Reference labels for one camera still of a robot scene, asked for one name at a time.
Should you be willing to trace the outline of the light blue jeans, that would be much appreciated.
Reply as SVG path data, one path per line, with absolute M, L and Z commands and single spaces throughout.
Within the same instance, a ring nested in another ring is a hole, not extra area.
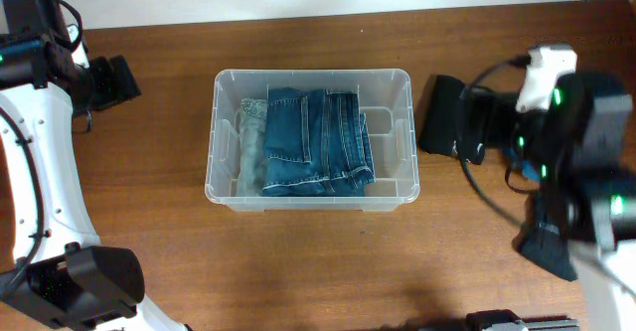
M 266 160 L 263 152 L 267 101 L 244 98 L 239 110 L 240 162 L 237 195 L 260 197 L 264 187 Z

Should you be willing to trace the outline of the dark blue jeans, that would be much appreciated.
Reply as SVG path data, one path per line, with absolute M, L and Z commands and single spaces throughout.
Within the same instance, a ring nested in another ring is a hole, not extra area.
M 376 182 L 367 116 L 354 90 L 267 95 L 265 197 L 363 197 Z

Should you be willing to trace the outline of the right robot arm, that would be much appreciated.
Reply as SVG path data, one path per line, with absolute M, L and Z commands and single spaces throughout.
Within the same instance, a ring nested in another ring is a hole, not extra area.
M 517 253 L 581 283 L 593 330 L 635 327 L 635 173 L 623 166 L 632 97 L 616 77 L 567 74 L 546 110 L 517 112 L 509 95 L 480 91 L 464 115 L 488 115 L 488 136 L 530 167 L 538 188 L 514 241 Z

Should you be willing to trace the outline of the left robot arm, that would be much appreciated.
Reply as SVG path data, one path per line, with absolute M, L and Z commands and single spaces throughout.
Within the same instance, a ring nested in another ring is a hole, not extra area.
M 104 246 L 90 220 L 73 121 L 137 97 L 120 56 L 90 59 L 64 0 L 2 0 L 1 141 L 15 216 L 15 265 L 1 299 L 58 330 L 177 330 L 146 294 L 133 251 Z

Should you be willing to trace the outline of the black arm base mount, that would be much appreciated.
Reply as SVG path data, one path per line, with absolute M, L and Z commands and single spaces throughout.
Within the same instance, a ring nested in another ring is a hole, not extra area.
M 576 319 L 563 315 L 521 318 L 509 309 L 470 313 L 465 322 L 470 331 L 580 331 Z

